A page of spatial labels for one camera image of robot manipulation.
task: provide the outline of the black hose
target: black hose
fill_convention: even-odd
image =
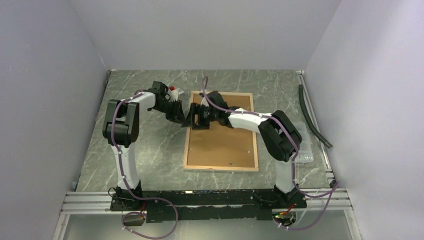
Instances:
[[[304,86],[299,84],[299,103],[300,109],[302,109],[303,116],[305,117],[306,124],[309,126],[309,129],[312,133],[327,147],[331,148],[333,145],[315,128],[312,123],[311,117],[309,116],[308,109],[306,108],[305,98],[304,98]]]

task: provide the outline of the black metal frame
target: black metal frame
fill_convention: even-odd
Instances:
[[[232,189],[232,190],[168,190],[143,191],[144,198],[159,197],[169,200],[178,211],[179,220],[243,219],[272,220],[272,209],[306,208],[305,197],[296,191],[288,193],[290,202],[280,195],[280,190]],[[112,197],[111,211],[140,211],[143,201]],[[163,201],[147,201],[147,223],[175,220],[175,212]]]

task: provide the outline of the white wall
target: white wall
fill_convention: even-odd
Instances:
[[[2,0],[0,32],[0,239],[49,240],[107,71],[67,0]]]
[[[108,69],[304,70],[340,0],[71,0]]]
[[[343,0],[306,68],[365,240],[424,234],[424,2]]]

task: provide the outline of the wooden frame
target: wooden frame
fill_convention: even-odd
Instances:
[[[193,102],[194,96],[199,95],[200,91],[192,91],[190,94],[190,103]],[[250,109],[249,111],[254,111],[253,105],[253,94],[245,92],[219,92],[222,96],[248,96],[250,99]],[[237,167],[237,166],[203,166],[203,165],[188,165],[189,158],[189,144],[190,144],[190,133],[191,127],[187,128],[187,133],[185,136],[185,147],[184,147],[184,159],[183,159],[183,168],[189,170],[213,170],[213,171],[237,171],[237,172],[258,172],[258,144],[256,139],[256,132],[252,132],[253,139],[253,157],[254,157],[254,167]]]

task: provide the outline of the glass panel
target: glass panel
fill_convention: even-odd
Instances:
[[[312,223],[319,212],[307,212],[299,227]],[[166,234],[174,222],[145,223],[132,229],[151,236]],[[140,240],[135,234],[122,230],[120,215],[71,215],[64,240]],[[250,219],[210,219],[179,221],[167,240],[227,240],[227,239],[290,239],[290,240],[350,240],[344,211],[327,211],[312,228],[303,231],[278,229],[272,221]]]

